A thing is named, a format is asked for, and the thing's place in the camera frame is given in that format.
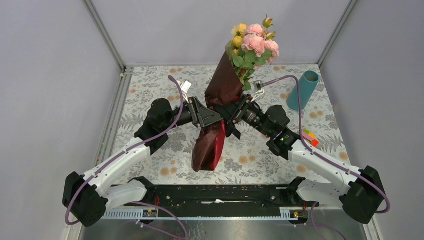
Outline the black gold-lettered ribbon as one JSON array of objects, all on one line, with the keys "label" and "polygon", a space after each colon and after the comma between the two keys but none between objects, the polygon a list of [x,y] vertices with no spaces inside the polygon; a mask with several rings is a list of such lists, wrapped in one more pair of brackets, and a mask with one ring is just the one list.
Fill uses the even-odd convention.
[{"label": "black gold-lettered ribbon", "polygon": [[241,133],[236,128],[236,124],[238,124],[240,121],[238,120],[241,112],[235,112],[233,115],[230,115],[229,113],[226,113],[223,115],[223,119],[225,120],[225,135],[227,138],[229,138],[231,135],[234,135],[238,140],[241,139]]}]

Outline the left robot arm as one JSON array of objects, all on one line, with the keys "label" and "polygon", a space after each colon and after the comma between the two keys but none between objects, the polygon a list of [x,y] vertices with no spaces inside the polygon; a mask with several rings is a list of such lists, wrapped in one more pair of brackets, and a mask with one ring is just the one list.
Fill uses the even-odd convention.
[{"label": "left robot arm", "polygon": [[186,124],[203,130],[217,127],[219,134],[225,133],[224,118],[195,97],[182,101],[175,109],[167,99],[156,99],[141,128],[119,152],[83,174],[72,172],[66,177],[62,198],[66,207],[65,222],[69,226],[81,223],[90,227],[112,209],[134,202],[144,206],[152,204],[154,187],[149,186],[146,179],[139,177],[116,186],[113,183],[156,153],[169,140],[170,130]]}]

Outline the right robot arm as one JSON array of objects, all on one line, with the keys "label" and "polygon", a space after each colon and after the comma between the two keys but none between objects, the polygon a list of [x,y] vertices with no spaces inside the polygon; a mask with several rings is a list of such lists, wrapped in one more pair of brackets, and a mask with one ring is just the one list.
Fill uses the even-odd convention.
[{"label": "right robot arm", "polygon": [[245,95],[213,108],[230,126],[243,121],[267,136],[266,145],[274,155],[303,165],[328,181],[313,183],[296,177],[286,193],[291,205],[306,201],[336,207],[361,224],[368,224],[375,214],[381,213],[379,207],[386,193],[379,172],[371,166],[361,169],[341,162],[307,143],[299,132],[288,128],[290,119],[281,105],[272,105],[263,112]]}]

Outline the flower bouquet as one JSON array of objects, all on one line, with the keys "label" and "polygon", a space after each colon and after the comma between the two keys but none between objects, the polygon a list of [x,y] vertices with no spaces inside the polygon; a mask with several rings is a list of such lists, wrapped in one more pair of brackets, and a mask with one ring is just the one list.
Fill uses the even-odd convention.
[{"label": "flower bouquet", "polygon": [[[273,19],[266,17],[261,24],[240,23],[231,31],[232,38],[225,46],[215,73],[204,97],[207,108],[228,105],[250,90],[255,71],[280,56],[276,33],[270,31]],[[226,139],[226,121],[202,127],[192,153],[192,169],[214,171],[221,159]]]}]

